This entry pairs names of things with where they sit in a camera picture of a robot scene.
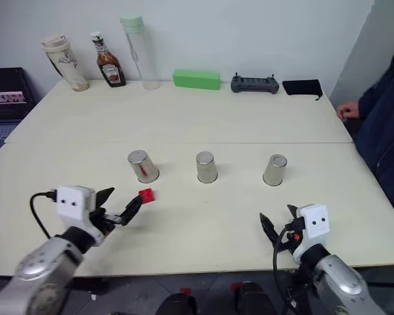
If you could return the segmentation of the person's bare hand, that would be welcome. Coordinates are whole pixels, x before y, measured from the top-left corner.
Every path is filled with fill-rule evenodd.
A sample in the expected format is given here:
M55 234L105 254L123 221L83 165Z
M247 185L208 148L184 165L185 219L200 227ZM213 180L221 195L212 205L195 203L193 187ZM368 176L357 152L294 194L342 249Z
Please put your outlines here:
M359 119L359 102L349 101L344 104L340 104L336 109L337 115L341 120L345 119Z

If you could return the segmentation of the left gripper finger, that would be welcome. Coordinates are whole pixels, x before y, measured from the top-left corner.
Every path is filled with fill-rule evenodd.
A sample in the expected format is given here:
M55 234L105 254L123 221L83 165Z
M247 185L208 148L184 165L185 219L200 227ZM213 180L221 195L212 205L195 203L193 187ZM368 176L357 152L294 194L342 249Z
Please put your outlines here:
M143 203L142 196L138 195L133 198L125 207L123 213L119 215L120 217L120 225L125 226L127 225L134 216L139 212L141 205Z
M96 209L101 208L106 203L110 195L114 192L114 190L115 190L114 187L110 187L96 192L95 208Z

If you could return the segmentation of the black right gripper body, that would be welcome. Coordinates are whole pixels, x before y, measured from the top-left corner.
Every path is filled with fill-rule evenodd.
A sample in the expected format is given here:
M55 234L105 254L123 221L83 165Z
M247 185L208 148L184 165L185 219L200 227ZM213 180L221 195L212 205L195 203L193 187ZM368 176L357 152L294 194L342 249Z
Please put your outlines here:
M303 240L304 229L304 218L296 218L291 223L288 223L275 241L274 252L289 251L293 254Z

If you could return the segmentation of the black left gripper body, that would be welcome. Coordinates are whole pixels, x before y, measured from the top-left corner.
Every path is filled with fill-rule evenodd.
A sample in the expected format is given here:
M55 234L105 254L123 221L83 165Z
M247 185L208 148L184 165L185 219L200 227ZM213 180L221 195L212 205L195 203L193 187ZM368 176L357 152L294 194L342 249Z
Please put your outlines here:
M116 227L124 225L125 219L121 215L107 214L105 208L99 207L89 214L89 219L104 237L107 237Z

